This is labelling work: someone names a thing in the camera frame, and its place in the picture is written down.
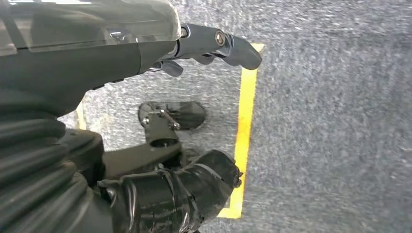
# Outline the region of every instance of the black mount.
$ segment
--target black mount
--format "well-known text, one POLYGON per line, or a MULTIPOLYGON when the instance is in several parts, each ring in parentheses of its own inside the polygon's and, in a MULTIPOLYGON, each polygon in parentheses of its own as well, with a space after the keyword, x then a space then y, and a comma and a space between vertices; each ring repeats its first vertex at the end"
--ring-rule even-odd
POLYGON ((139 107, 138 118, 145 131, 146 143, 106 152, 103 155, 106 179, 186 166, 188 155, 182 151, 176 131, 198 128, 205 121, 206 111, 197 102, 145 102, 139 107))

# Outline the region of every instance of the bolt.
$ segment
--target bolt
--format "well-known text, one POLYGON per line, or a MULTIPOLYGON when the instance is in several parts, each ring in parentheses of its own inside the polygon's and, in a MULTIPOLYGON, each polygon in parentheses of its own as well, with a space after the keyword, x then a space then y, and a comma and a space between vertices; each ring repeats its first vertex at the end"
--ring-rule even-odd
POLYGON ((149 118, 148 117, 145 117, 143 119, 143 124, 145 124, 145 125, 149 124, 149 118))
POLYGON ((177 122, 173 123, 173 128, 174 128, 174 130, 179 130, 180 129, 180 124, 177 123, 177 122))
POLYGON ((224 43, 226 42, 226 37, 224 36, 224 33, 222 31, 217 31, 215 40, 219 46, 223 46, 224 43))
POLYGON ((180 38, 185 38, 188 35, 188 31, 186 30, 186 28, 182 28, 180 34, 181 34, 180 38))

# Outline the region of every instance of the yellow floor marking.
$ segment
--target yellow floor marking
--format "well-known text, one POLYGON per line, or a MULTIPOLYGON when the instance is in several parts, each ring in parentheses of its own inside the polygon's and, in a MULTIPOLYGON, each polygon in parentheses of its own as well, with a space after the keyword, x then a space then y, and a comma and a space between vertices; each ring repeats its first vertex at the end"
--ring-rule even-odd
MULTIPOLYGON (((264 44, 252 46, 260 52, 264 44)), ((235 160, 239 170, 243 172, 242 184, 233 190, 230 196, 229 208, 223 208, 218 217, 240 218, 242 215, 244 185, 246 180, 247 157, 249 153, 250 130, 252 126, 253 103, 255 100, 256 78, 258 70, 247 70, 242 68, 239 96, 239 121, 238 133, 235 142, 235 160)))
POLYGON ((78 118, 78 123, 79 123, 79 129, 86 130, 87 125, 86 125, 86 116, 85 116, 85 106, 83 104, 83 100, 80 101, 79 106, 77 106, 76 113, 77 113, 77 118, 78 118))

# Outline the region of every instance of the gray carpet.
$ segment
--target gray carpet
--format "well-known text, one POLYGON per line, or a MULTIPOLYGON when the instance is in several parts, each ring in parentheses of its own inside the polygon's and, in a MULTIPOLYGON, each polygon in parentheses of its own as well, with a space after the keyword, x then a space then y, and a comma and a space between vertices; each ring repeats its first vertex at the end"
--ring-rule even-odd
MULTIPOLYGON (((242 218, 203 233, 412 232, 410 0, 173 0, 182 22, 264 43, 242 218)), ((106 149, 143 141, 138 104, 197 100, 185 145, 234 152, 240 68, 181 62, 89 92, 106 149)), ((74 126, 75 116, 63 118, 74 126)))

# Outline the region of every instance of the robotic arm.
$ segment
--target robotic arm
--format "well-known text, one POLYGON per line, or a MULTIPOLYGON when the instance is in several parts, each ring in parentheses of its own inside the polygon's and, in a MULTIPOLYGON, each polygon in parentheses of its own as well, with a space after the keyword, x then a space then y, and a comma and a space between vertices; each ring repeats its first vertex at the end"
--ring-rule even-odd
POLYGON ((175 131, 204 121, 199 103, 143 103, 146 144, 111 152, 57 120, 88 90, 179 76, 190 58, 261 62, 241 38, 181 25, 166 0, 0 0, 0 232, 194 233, 215 218, 241 173, 182 149, 175 131))

